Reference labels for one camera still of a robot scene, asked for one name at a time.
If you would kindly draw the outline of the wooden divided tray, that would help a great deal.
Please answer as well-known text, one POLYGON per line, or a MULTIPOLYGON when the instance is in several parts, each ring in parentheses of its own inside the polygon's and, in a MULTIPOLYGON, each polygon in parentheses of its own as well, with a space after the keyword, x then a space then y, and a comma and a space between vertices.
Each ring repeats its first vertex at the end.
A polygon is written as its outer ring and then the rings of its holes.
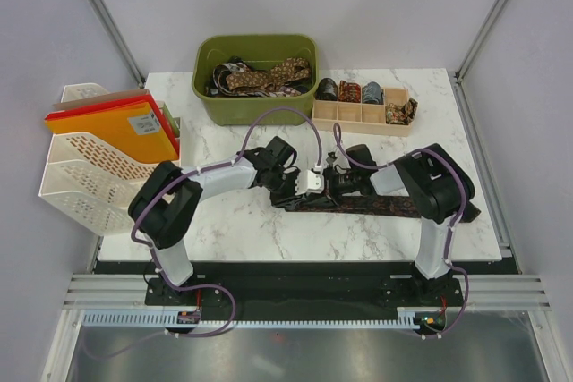
POLYGON ((319 131, 332 132, 338 123, 344 133, 407 137, 413 123, 388 123, 388 106, 404 106, 410 101, 407 89, 382 88, 382 105, 315 100, 312 122, 319 131))

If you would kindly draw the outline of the brown patterned tie in bin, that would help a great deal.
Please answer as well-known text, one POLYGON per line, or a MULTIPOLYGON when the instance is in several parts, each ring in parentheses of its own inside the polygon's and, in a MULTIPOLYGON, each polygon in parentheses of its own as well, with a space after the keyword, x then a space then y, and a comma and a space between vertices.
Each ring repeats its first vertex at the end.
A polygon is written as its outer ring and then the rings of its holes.
POLYGON ((243 62, 230 65, 230 74, 225 78, 229 90, 278 89, 288 83, 312 77, 310 63, 301 57, 287 58, 268 70, 255 70, 243 62))

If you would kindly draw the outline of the dark paisley tie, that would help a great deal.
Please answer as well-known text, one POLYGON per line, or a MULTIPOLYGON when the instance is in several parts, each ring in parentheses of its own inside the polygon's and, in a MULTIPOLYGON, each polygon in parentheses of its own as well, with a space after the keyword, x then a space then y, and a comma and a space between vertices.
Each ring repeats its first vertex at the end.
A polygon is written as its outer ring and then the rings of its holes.
POLYGON ((273 208, 294 213, 331 213, 369 216, 393 216, 420 219, 420 211, 412 198, 407 196, 342 196, 329 199, 318 194, 279 197, 270 195, 273 208))

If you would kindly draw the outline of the red folder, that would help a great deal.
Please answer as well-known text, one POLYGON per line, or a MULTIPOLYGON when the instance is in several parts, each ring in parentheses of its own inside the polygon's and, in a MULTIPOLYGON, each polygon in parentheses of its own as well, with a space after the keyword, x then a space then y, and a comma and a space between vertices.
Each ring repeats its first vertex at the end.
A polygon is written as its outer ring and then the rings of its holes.
POLYGON ((180 128, 170 113, 166 115, 165 103, 162 101, 156 101, 150 93, 135 94, 135 92, 132 91, 128 92, 128 95, 124 97, 119 93, 110 93, 92 98, 59 103, 54 105, 55 111, 48 114, 45 117, 45 120, 51 121, 71 116, 98 113, 144 102, 148 103, 152 107, 152 111, 154 113, 161 115, 162 122, 167 127, 167 135, 170 138, 179 138, 180 128))

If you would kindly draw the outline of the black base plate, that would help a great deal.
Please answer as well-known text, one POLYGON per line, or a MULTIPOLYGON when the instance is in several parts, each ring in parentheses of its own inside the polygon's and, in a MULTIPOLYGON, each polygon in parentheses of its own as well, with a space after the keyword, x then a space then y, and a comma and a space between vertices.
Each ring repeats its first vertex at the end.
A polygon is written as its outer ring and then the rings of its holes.
POLYGON ((192 306, 213 318, 388 318, 400 307, 463 304, 452 273, 427 281, 405 262, 208 262, 194 265, 185 291, 154 274, 152 262, 101 262, 98 275, 138 275, 148 305, 192 306))

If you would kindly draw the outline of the white plastic file rack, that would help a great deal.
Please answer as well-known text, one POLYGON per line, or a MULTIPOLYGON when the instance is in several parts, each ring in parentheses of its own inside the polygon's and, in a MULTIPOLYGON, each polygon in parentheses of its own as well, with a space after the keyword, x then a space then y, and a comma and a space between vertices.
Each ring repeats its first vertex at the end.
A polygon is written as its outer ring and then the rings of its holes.
MULTIPOLYGON (((151 94, 148 89, 114 93, 124 97, 132 91, 151 94)), ((110 93, 95 83, 68 85, 59 103, 110 93)), ((167 161, 179 165, 183 125, 173 118, 180 128, 179 157, 167 161)), ((52 133, 39 196, 97 235, 125 233, 133 226, 127 208, 157 164, 138 162, 87 132, 52 133)))

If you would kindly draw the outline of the aluminium rail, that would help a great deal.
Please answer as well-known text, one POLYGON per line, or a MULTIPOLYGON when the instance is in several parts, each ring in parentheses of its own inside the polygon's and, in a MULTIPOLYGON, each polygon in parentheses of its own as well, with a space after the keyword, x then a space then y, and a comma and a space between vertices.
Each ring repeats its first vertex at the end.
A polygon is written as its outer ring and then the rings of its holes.
POLYGON ((65 309, 140 309, 147 284, 136 275, 73 275, 64 297, 65 309))

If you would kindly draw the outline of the black rolled tie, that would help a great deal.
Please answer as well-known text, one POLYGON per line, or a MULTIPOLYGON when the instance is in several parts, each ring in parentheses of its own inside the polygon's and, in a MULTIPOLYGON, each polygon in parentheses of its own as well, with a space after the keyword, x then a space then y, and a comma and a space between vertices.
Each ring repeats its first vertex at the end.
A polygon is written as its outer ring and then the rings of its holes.
POLYGON ((331 78, 321 79, 317 91, 315 93, 315 99, 321 101, 337 101, 338 100, 338 85, 331 78))

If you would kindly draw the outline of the green plastic bin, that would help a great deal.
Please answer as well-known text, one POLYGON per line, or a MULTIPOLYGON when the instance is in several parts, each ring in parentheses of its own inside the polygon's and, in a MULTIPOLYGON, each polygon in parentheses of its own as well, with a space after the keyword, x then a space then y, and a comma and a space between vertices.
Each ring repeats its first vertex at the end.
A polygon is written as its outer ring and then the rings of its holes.
POLYGON ((318 88, 318 48, 302 34, 220 35, 206 39, 196 55, 192 91, 217 125, 248 125, 271 108, 292 107, 309 115, 318 88), (308 91, 290 98, 214 98, 205 85, 213 69, 231 57, 240 57, 256 69, 268 70, 290 57, 306 59, 312 68, 308 91))

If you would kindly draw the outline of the gold floral tie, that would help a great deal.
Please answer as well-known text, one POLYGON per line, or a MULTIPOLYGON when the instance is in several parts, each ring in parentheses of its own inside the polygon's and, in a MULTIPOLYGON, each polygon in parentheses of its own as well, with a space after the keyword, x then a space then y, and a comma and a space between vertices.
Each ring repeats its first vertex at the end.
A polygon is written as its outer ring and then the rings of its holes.
POLYGON ((386 123, 392 125, 410 125, 417 112, 418 102, 410 98, 403 105, 389 103, 386 106, 386 123))

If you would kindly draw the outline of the red rolled tie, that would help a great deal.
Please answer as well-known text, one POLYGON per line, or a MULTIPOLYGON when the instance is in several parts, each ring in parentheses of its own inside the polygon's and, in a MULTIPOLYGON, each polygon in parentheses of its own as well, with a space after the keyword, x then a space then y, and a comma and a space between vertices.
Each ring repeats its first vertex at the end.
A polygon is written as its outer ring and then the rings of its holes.
POLYGON ((338 85, 338 101, 343 103, 360 103, 362 101, 361 85, 341 80, 338 85))

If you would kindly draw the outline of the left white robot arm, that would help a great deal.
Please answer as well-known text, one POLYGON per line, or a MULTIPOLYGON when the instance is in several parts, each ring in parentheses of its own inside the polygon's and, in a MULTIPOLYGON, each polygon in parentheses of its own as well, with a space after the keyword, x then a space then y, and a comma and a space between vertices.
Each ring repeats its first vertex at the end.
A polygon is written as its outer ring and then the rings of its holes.
POLYGON ((159 273, 166 281, 166 295, 186 304, 196 294, 193 266, 184 245, 200 203, 206 199, 253 187, 279 191, 287 184, 289 162, 296 150, 275 136, 265 147, 246 149, 207 166, 183 169, 171 161, 159 163, 128 206, 133 230, 142 239, 159 273))

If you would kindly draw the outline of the orange folder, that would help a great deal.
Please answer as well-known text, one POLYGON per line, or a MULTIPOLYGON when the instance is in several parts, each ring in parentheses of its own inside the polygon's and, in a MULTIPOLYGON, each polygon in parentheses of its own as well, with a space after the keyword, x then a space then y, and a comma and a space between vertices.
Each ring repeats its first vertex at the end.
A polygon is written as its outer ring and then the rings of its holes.
POLYGON ((87 132, 143 164, 176 160, 179 144, 167 135, 161 115, 144 102, 98 113, 45 120, 54 134, 87 132))

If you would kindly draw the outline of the blue grey rolled tie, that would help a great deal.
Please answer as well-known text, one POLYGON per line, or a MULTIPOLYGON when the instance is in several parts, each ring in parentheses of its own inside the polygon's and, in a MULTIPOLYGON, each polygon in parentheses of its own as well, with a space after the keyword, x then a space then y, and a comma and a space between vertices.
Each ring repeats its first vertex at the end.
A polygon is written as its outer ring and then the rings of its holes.
POLYGON ((383 90, 377 82, 371 81, 362 87, 363 104, 382 105, 383 100, 383 90))

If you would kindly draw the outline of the pile of ties in bin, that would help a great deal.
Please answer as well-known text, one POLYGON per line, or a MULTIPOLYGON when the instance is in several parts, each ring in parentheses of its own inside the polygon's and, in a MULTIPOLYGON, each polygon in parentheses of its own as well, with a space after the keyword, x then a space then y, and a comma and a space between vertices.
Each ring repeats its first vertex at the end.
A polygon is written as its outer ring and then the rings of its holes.
POLYGON ((311 81, 311 65, 302 57, 262 70, 234 56, 213 69, 205 90, 214 98, 290 98, 306 93, 311 81))

